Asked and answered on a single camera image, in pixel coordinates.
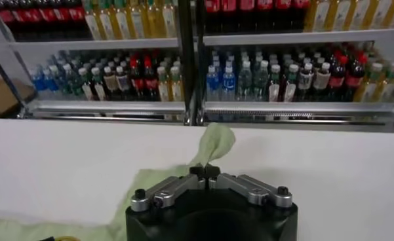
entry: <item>plastic bottle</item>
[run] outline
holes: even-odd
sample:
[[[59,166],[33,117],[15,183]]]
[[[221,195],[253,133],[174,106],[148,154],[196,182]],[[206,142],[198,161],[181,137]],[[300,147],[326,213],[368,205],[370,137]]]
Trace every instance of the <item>plastic bottle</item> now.
[[[150,38],[149,22],[146,6],[140,4],[138,0],[130,1],[130,12],[132,25],[137,39]]]
[[[163,19],[162,10],[159,5],[156,4],[155,0],[149,0],[147,8],[147,14],[149,18],[149,32],[152,38],[163,38],[166,37],[165,21]]]
[[[102,76],[98,67],[92,68],[92,81],[99,100],[106,100],[104,83],[102,81]]]
[[[220,81],[218,72],[213,65],[208,67],[207,73],[207,101],[217,102],[220,99]]]

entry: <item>bottle label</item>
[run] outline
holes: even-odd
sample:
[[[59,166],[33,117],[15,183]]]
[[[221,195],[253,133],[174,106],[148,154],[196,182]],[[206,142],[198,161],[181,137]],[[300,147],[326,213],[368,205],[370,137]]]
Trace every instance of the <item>bottle label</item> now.
[[[116,14],[119,29],[123,35],[123,39],[131,39],[130,31],[128,30],[127,17],[124,12],[117,12]]]
[[[391,6],[390,0],[380,0],[378,8],[376,9],[376,12],[374,12],[373,16],[373,21],[370,26],[370,28],[380,28],[383,22],[383,19],[385,18],[385,15],[387,11],[389,10],[389,7]]]
[[[278,9],[289,9],[291,6],[291,0],[276,0],[275,7]]]
[[[255,0],[241,0],[241,10],[252,10],[255,7]]]
[[[293,100],[294,93],[296,92],[295,84],[288,84],[286,92],[284,93],[284,102],[291,102]]]
[[[131,13],[132,24],[136,30],[137,39],[144,39],[144,28],[142,23],[142,15],[139,12]]]
[[[106,37],[110,40],[115,39],[115,35],[113,34],[113,29],[111,25],[111,20],[109,19],[109,16],[107,14],[101,14],[99,15],[100,21],[102,22],[102,25],[105,30]]]
[[[236,0],[223,0],[222,3],[223,12],[233,12],[236,10]]]
[[[353,19],[349,27],[350,30],[360,29],[361,24],[363,23],[364,20],[364,16],[366,16],[366,11],[368,9],[369,3],[370,0],[360,0],[357,2],[357,6],[355,6],[355,11],[353,14]]]
[[[220,10],[220,0],[205,0],[207,12],[218,12]]]
[[[81,88],[83,89],[83,92],[85,93],[87,100],[93,100],[93,94],[92,94],[92,90],[90,89],[90,86],[84,84]]]
[[[313,31],[323,31],[326,15],[328,14],[329,2],[321,2],[317,5]]]
[[[351,5],[351,1],[342,1],[338,5],[335,14],[334,26],[332,27],[333,31],[342,31],[345,19],[347,18],[349,6]]]
[[[85,10],[83,7],[69,9],[69,13],[72,20],[79,21],[85,19]]]
[[[322,73],[317,72],[315,82],[313,83],[313,87],[317,90],[325,89],[328,86],[329,77],[330,74],[324,75]]]
[[[271,84],[268,88],[269,90],[269,102],[277,102],[278,101],[278,93],[280,90],[279,84]]]
[[[4,23],[13,22],[15,17],[13,16],[12,12],[9,10],[2,10],[0,11],[0,18]]]
[[[163,9],[167,37],[176,37],[175,20],[172,9]]]
[[[312,84],[312,75],[300,73],[298,87],[300,90],[308,90]]]
[[[104,87],[100,84],[94,85],[96,93],[98,93],[99,100],[105,100],[105,90]]]
[[[120,90],[125,91],[130,89],[128,77],[126,75],[117,76],[118,87]]]
[[[42,18],[47,22],[54,22],[57,21],[57,16],[52,9],[39,9]]]
[[[350,87],[358,87],[360,86],[361,81],[363,81],[363,78],[355,78],[348,75],[346,83]]]
[[[85,17],[87,26],[90,29],[90,32],[92,33],[93,39],[94,40],[102,40],[102,37],[100,36],[99,33],[99,28],[98,28],[98,23],[96,22],[96,19],[92,15],[87,15]]]
[[[363,95],[361,96],[360,102],[371,102],[375,89],[376,89],[376,84],[374,83],[368,84],[363,92]]]

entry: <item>white table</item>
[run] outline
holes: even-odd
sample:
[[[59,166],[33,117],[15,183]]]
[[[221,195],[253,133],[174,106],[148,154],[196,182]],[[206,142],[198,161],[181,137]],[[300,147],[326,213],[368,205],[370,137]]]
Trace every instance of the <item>white table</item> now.
[[[188,163],[204,128],[0,120],[0,217],[109,223],[140,168]],[[299,240],[394,240],[394,134],[233,129],[214,163],[286,185]]]

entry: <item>metal shelf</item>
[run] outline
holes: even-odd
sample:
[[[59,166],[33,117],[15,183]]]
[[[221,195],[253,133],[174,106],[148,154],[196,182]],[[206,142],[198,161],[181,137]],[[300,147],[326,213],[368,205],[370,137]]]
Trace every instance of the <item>metal shelf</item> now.
[[[64,50],[100,50],[100,49],[128,49],[128,48],[176,48],[179,46],[177,38],[166,39],[126,39],[108,41],[62,41],[62,42],[10,42],[13,51],[29,52],[41,51],[47,48]]]
[[[349,41],[375,41],[394,38],[394,29],[361,31],[335,31],[313,33],[271,33],[248,35],[204,36],[206,46],[220,45],[270,45],[289,43],[326,43]]]

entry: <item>bottle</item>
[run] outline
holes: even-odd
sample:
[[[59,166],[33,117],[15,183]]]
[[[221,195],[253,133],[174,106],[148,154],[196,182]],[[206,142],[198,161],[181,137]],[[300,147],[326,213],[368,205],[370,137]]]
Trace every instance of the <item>bottle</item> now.
[[[256,1],[256,30],[258,32],[270,32],[274,28],[274,13],[272,0],[257,0]]]
[[[315,74],[315,81],[313,82],[315,100],[317,102],[324,99],[324,93],[329,83],[330,78],[330,64],[323,63],[322,68]]]
[[[132,25],[137,39],[150,38],[149,22],[145,5],[140,4],[138,0],[130,1],[130,12]]]
[[[351,6],[351,0],[332,1],[325,20],[327,31],[342,31]]]
[[[351,0],[351,5],[344,22],[344,30],[360,30],[366,16],[370,0]]]
[[[106,34],[99,14],[93,11],[92,0],[85,0],[85,20],[94,40],[105,40]]]
[[[226,67],[223,75],[223,93],[222,101],[234,102],[235,101],[235,88],[236,78],[231,67]]]
[[[237,1],[223,0],[221,9],[222,32],[235,33],[239,29],[237,15]]]
[[[166,37],[176,37],[176,20],[175,20],[175,6],[172,0],[165,0],[163,5],[163,21],[165,22]]]
[[[87,69],[85,69],[83,67],[80,68],[79,75],[80,75],[81,82],[83,83],[81,88],[83,89],[83,92],[85,93],[86,99],[87,100],[95,100],[94,94],[92,92],[92,83],[87,76]]]
[[[221,32],[221,16],[220,16],[220,0],[204,0],[205,1],[205,32],[219,33]]]
[[[345,80],[347,91],[345,92],[344,100],[346,102],[353,101],[354,93],[363,81],[363,77],[365,75],[364,67],[366,63],[367,58],[365,56],[360,56],[358,61],[355,61],[350,65],[347,71],[347,79]]]
[[[131,17],[125,8],[124,0],[115,0],[115,10],[117,17],[118,28],[123,39],[132,39],[131,25],[128,24],[128,19]]]
[[[376,89],[380,74],[382,73],[383,65],[380,63],[373,63],[370,71],[367,72],[366,77],[361,83],[360,87],[354,94],[354,102],[371,102],[372,95]]]
[[[298,78],[298,100],[300,102],[308,101],[307,93],[310,89],[313,80],[312,64],[306,63],[304,68],[300,70]]]
[[[256,29],[255,0],[240,0],[239,31],[253,32]]]
[[[394,63],[387,70],[385,78],[380,81],[373,93],[374,102],[390,102],[394,90]]]
[[[121,39],[119,25],[115,9],[109,4],[109,0],[99,0],[99,18],[105,30],[108,40]]]
[[[106,100],[106,93],[104,89],[104,83],[102,81],[102,76],[98,67],[92,68],[92,81],[96,93],[98,94],[99,100]]]
[[[325,19],[328,15],[329,0],[314,0],[307,11],[305,31],[324,31]]]
[[[207,73],[207,101],[217,102],[220,101],[220,81],[218,78],[218,72],[213,65],[208,67]]]
[[[299,71],[299,66],[296,64],[290,65],[288,68],[288,75],[286,76],[285,91],[283,95],[284,102],[292,102],[294,93],[296,92],[296,78]]]

